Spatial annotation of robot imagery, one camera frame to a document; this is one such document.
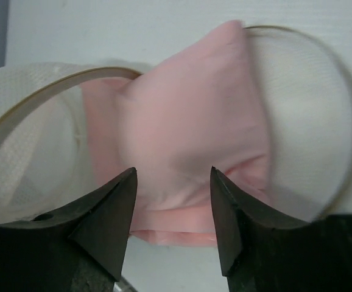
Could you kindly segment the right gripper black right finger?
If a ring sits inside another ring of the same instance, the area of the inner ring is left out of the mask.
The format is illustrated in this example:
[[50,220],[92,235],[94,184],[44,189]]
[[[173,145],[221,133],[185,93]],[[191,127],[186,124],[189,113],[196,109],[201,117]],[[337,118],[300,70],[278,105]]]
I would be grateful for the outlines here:
[[306,223],[251,196],[215,168],[210,194],[230,291],[352,291],[352,214]]

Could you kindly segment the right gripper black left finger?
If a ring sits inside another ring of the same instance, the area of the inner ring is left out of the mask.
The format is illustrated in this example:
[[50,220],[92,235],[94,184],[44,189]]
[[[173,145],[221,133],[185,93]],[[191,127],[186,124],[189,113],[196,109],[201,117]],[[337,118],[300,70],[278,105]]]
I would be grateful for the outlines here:
[[134,168],[31,221],[0,224],[0,291],[112,291],[136,201]]

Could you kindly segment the round mesh laundry bag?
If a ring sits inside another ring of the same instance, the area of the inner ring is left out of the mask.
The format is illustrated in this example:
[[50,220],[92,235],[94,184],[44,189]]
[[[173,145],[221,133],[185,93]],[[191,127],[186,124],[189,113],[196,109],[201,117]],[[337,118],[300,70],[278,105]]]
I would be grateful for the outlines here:
[[[269,132],[265,203],[311,221],[352,168],[350,79],[326,46],[303,33],[243,29]],[[102,185],[88,146],[81,85],[141,75],[54,62],[0,68],[0,223],[29,220]]]

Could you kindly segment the pink bra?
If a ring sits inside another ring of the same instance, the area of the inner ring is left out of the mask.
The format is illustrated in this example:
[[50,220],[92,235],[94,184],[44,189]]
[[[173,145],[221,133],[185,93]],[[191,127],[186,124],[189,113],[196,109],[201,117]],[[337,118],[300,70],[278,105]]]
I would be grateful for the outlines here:
[[137,171],[133,236],[215,246],[212,167],[267,202],[269,132],[240,21],[221,24],[136,79],[97,79],[81,90],[98,183]]

